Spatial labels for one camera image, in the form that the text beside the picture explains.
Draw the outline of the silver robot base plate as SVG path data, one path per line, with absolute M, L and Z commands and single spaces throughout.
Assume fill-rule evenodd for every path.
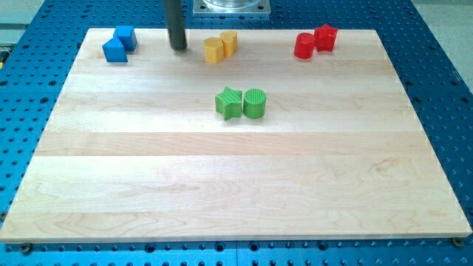
M 270 14 L 270 0 L 194 0 L 193 14 Z

